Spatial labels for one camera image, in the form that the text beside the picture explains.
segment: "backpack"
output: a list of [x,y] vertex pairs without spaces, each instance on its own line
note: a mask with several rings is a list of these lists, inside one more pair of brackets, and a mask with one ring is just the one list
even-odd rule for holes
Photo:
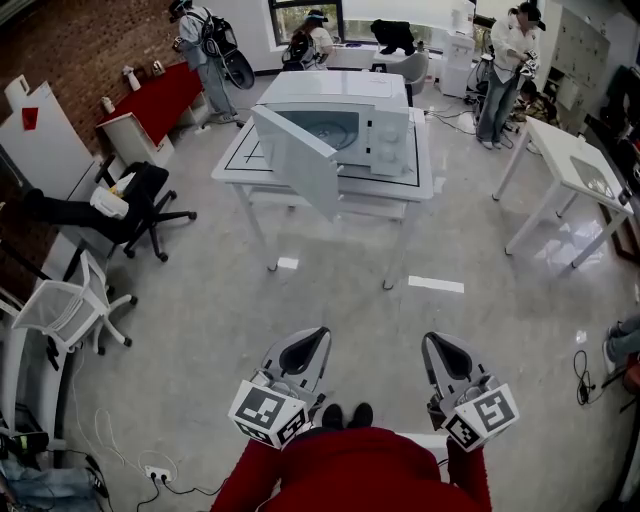
[[316,60],[313,39],[304,32],[296,32],[282,54],[283,71],[304,71]]

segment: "wall outlet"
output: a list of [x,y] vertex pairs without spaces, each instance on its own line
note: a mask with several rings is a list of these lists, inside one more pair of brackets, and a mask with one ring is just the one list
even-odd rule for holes
[[163,468],[156,468],[153,466],[145,466],[144,472],[147,475],[147,478],[151,478],[151,473],[156,474],[156,482],[162,482],[162,475],[166,476],[165,482],[171,482],[173,480],[173,476],[171,476],[171,471]]

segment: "red sleeve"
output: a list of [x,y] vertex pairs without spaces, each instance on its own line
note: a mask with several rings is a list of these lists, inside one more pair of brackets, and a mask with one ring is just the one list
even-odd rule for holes
[[453,439],[449,439],[447,449],[451,483],[464,490],[480,506],[480,510],[491,512],[491,496],[482,448],[467,453]]
[[281,457],[280,450],[249,441],[211,512],[255,512],[280,478]]

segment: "chair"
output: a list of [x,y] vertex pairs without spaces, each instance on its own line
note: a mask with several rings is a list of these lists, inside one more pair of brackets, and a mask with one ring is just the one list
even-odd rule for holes
[[407,88],[409,106],[413,107],[413,96],[424,89],[427,71],[429,70],[429,53],[416,52],[400,62],[386,63],[387,73],[402,75]]
[[82,285],[43,281],[16,317],[13,329],[37,329],[66,352],[73,352],[76,344],[93,331],[93,351],[104,355],[98,337],[102,327],[106,327],[116,340],[130,347],[131,338],[116,330],[109,315],[123,304],[135,306],[138,298],[124,295],[109,303],[106,277],[93,256],[84,251],[80,255],[80,265]]
[[[108,170],[114,158],[115,156],[111,155],[102,164],[100,171],[96,175],[96,183],[104,180],[109,187],[115,185],[115,180]],[[135,176],[125,189],[122,197],[129,204],[129,211],[124,219],[107,217],[88,202],[61,201],[44,197],[44,194],[39,189],[34,189],[27,193],[24,205],[27,212],[36,220],[49,224],[93,228],[114,244],[126,244],[124,253],[129,258],[135,256],[133,246],[145,231],[148,231],[151,236],[153,251],[160,261],[164,263],[169,259],[169,256],[160,251],[156,225],[159,222],[183,217],[195,220],[198,214],[191,211],[162,213],[162,209],[169,199],[173,200],[178,197],[178,194],[173,190],[167,192],[156,204],[153,203],[169,178],[169,171],[166,169],[156,167],[148,162],[136,162],[127,167],[121,177],[131,173],[135,173]]]

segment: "black shoe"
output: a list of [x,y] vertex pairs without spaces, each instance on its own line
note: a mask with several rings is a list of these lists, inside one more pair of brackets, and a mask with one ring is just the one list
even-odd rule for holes
[[353,413],[353,419],[347,425],[347,428],[364,428],[373,425],[373,409],[365,402],[356,407]]
[[342,430],[344,429],[343,418],[340,406],[338,404],[331,404],[322,414],[322,426]]
[[86,468],[86,470],[89,472],[89,481],[91,482],[91,486],[93,487],[93,490],[96,491],[103,498],[108,498],[109,491],[107,491],[107,488],[104,485],[104,483],[102,483],[102,480],[98,478],[98,475],[96,474],[96,472],[91,468]]

